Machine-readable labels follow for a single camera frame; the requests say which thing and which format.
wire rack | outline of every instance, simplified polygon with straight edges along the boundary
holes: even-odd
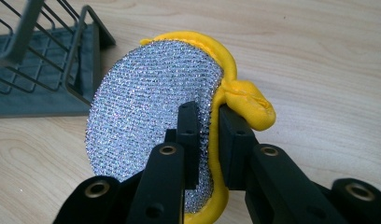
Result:
[[[59,14],[44,0],[22,11],[0,4],[0,118],[87,114],[102,79],[100,48],[115,44],[92,8],[77,14],[57,0]]]

wooden table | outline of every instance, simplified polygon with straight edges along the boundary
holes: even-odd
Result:
[[[104,73],[142,38],[211,35],[275,107],[260,142],[285,149],[325,187],[354,177],[381,190],[381,0],[71,1],[77,11],[84,4],[117,40],[102,53]],[[50,223],[93,176],[86,122],[0,119],[0,223]],[[251,223],[244,193],[231,194],[217,223]]]

circular scrubber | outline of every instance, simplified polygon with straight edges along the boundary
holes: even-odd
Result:
[[[185,192],[185,222],[212,223],[228,200],[218,157],[219,106],[228,104],[256,130],[270,127],[275,111],[252,83],[236,80],[232,55],[213,38],[173,32],[141,44],[115,63],[95,93],[86,134],[92,168],[119,181],[142,171],[165,131],[176,128],[178,107],[195,101],[199,185]]]

silver mesh pad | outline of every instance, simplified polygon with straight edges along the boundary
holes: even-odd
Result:
[[[150,151],[176,128],[177,109],[198,106],[201,127],[199,185],[185,192],[185,212],[198,212],[211,197],[207,164],[211,101],[222,70],[205,52],[180,41],[155,41],[117,61],[95,93],[86,150],[96,175],[119,181],[142,171]]]

